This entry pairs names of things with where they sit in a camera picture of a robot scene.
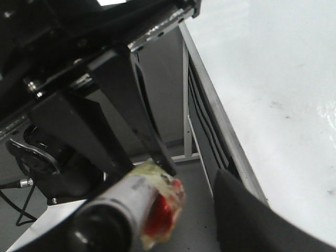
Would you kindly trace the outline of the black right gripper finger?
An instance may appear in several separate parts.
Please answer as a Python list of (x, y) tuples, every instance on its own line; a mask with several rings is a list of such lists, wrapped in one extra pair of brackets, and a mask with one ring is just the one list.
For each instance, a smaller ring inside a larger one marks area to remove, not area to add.
[(213, 196), (221, 251), (335, 251), (277, 215), (227, 170), (217, 172)]

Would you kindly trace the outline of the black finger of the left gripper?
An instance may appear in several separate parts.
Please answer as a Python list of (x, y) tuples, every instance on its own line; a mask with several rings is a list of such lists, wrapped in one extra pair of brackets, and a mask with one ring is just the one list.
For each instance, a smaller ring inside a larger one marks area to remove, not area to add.
[(28, 117), (35, 126), (74, 148), (108, 175), (124, 177), (133, 169), (95, 101), (71, 92), (57, 92), (37, 103)]
[(175, 164), (156, 126), (137, 57), (110, 49), (92, 61), (88, 69), (152, 160), (175, 176)]

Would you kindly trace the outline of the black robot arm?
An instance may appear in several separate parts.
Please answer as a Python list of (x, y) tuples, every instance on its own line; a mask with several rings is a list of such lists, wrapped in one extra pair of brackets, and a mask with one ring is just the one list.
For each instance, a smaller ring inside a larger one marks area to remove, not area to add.
[[(130, 251), (172, 230), (184, 196), (160, 136), (138, 54), (201, 1), (1, 1), (1, 129), (49, 201), (86, 199), (20, 251)], [(130, 157), (88, 95), (100, 90), (138, 138), (172, 199), (123, 188)]]

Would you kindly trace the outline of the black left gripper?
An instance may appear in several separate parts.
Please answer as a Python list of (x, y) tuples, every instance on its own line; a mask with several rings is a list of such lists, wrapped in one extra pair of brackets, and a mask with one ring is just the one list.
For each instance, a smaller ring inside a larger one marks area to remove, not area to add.
[(89, 73), (107, 50), (134, 54), (188, 17), (200, 1), (1, 1), (1, 136), (39, 102)]

